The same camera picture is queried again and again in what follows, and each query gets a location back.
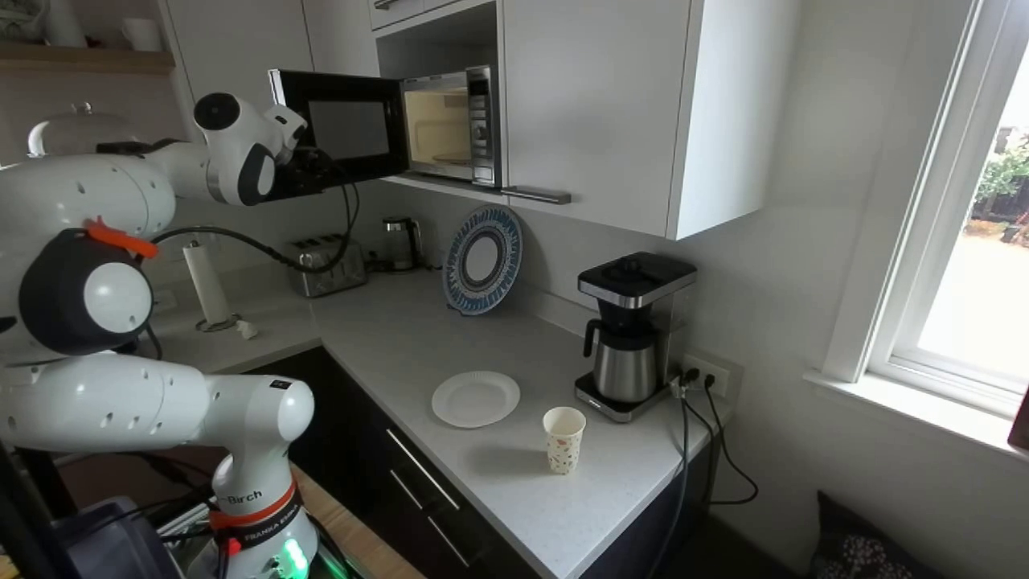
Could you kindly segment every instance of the window sill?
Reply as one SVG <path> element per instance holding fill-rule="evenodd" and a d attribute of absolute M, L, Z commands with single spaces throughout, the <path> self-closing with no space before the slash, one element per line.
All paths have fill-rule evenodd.
<path fill-rule="evenodd" d="M 806 372 L 804 379 L 824 387 L 822 392 L 831 393 L 827 396 L 887 410 L 907 425 L 930 427 L 933 438 L 941 442 L 970 442 L 996 457 L 1029 465 L 1029 453 L 1007 444 L 1012 422 L 1006 419 L 870 373 L 855 384 L 829 378 L 815 370 Z"/>

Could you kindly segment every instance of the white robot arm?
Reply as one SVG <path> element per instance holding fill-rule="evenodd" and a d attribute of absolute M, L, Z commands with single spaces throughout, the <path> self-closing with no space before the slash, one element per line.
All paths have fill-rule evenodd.
<path fill-rule="evenodd" d="M 224 446 L 212 527 L 236 542 L 225 577 L 304 577 L 270 562 L 317 549 L 285 458 L 314 412 L 308 386 L 105 352 L 149 320 L 150 284 L 130 251 L 155 250 L 140 238 L 169 224 L 175 196 L 260 202 L 307 125 L 221 93 L 201 99 L 194 118 L 207 146 L 0 169 L 0 439 L 54 451 Z M 217 558 L 198 559 L 189 577 L 212 577 Z"/>

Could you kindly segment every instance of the blue and white plate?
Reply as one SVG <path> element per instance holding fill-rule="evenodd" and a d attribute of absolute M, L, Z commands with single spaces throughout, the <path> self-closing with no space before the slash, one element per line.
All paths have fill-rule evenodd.
<path fill-rule="evenodd" d="M 522 223 L 502 205 L 472 211 L 454 234 L 443 264 L 447 302 L 465 316 L 496 307 L 522 266 Z"/>

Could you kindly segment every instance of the microwave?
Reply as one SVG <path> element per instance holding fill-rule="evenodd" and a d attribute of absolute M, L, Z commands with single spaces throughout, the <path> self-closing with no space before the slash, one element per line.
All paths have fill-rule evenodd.
<path fill-rule="evenodd" d="M 304 116 L 300 146 L 324 150 L 353 181 L 415 171 L 501 186 L 493 70 L 403 80 L 269 71 L 276 104 Z"/>

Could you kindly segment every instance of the open microwave door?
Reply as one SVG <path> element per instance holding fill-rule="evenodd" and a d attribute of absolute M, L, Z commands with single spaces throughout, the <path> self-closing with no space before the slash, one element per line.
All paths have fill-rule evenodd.
<path fill-rule="evenodd" d="M 410 168 L 400 82 L 388 78 L 270 70 L 276 104 L 308 121 L 300 146 L 316 146 L 353 181 Z"/>

